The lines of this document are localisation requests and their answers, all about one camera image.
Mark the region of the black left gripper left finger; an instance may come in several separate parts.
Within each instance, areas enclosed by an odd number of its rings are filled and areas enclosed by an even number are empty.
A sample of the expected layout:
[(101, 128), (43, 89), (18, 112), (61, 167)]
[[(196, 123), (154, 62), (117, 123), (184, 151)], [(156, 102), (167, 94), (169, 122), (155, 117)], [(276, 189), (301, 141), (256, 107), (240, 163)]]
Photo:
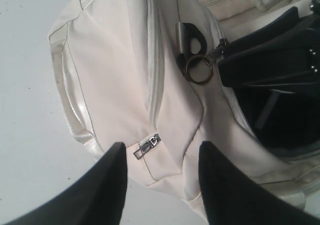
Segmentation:
[(10, 222), (12, 225), (118, 225), (128, 188), (125, 144), (114, 143), (68, 189)]

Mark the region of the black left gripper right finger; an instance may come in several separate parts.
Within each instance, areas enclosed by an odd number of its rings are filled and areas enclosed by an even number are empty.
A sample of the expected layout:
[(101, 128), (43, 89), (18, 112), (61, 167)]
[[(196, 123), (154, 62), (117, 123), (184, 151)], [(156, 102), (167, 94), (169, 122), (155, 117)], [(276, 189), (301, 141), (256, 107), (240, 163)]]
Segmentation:
[(198, 177), (210, 225), (319, 224), (250, 180), (210, 141), (200, 145)]

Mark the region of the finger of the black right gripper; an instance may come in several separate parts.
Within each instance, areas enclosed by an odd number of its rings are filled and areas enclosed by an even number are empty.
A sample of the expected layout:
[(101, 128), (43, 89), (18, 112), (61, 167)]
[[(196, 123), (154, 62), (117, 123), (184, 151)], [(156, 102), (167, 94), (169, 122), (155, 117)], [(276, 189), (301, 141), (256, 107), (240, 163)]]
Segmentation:
[(229, 88), (318, 86), (320, 16), (291, 7), (271, 23), (231, 42), (218, 63)]

